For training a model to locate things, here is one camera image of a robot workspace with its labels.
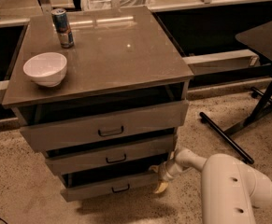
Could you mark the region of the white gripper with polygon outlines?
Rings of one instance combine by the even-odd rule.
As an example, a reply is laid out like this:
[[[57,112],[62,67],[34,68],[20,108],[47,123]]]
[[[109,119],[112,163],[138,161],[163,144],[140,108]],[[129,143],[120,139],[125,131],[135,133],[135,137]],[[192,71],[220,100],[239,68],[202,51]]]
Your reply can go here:
[[[174,159],[171,159],[161,163],[159,166],[152,165],[149,170],[153,171],[154,173],[158,173],[160,181],[153,192],[155,194],[160,194],[167,189],[167,182],[173,180],[177,175],[183,173],[185,168],[179,165]]]

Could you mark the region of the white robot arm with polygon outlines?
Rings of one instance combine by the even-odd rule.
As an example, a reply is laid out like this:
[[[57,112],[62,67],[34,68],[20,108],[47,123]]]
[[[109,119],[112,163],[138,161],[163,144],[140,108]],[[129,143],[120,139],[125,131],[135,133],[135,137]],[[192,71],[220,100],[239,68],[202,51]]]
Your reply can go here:
[[[150,169],[158,175],[157,193],[177,175],[194,168],[201,173],[203,224],[256,224],[253,210],[272,204],[271,179],[230,155],[201,157],[179,148],[173,158]]]

